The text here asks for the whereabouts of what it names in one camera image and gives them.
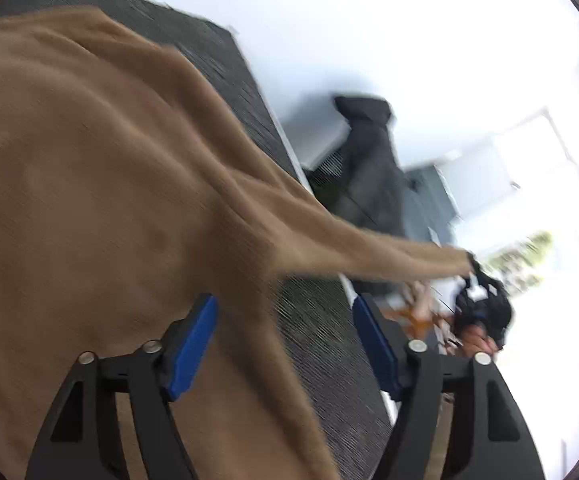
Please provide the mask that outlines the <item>person's right hand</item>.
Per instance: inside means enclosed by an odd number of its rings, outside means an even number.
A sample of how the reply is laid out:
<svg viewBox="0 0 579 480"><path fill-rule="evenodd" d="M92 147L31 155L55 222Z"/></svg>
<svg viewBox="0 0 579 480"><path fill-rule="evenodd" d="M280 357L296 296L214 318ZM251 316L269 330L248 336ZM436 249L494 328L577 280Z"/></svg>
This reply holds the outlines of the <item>person's right hand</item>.
<svg viewBox="0 0 579 480"><path fill-rule="evenodd" d="M467 358L472 358L479 352L494 356L499 351L495 341L488 336L483 327L477 325L465 327L462 330L460 341L462 344L461 352Z"/></svg>

